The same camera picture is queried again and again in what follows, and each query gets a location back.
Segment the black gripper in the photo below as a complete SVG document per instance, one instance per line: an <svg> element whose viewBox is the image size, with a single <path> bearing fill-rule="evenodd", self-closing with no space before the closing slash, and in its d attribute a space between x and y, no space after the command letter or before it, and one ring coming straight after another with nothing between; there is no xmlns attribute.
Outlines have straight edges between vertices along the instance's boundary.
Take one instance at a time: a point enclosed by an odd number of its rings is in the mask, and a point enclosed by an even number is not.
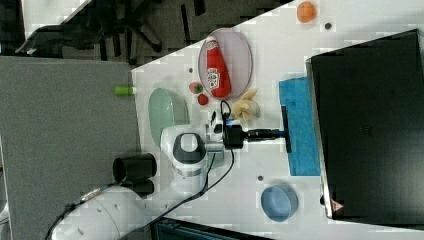
<svg viewBox="0 0 424 240"><path fill-rule="evenodd" d="M265 141L274 140L279 137L278 129L253 129L246 132L246 140L251 141Z"/></svg>

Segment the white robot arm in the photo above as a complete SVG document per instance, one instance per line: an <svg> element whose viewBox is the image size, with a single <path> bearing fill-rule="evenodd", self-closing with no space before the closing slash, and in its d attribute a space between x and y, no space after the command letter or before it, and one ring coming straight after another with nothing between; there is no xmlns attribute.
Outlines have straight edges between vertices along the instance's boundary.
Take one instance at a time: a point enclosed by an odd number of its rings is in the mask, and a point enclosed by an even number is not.
<svg viewBox="0 0 424 240"><path fill-rule="evenodd" d="M116 160L115 181L69 204L45 240L121 240L202 196L214 153L285 136L279 129L245 131L224 121L169 126L160 134L159 154Z"/></svg>

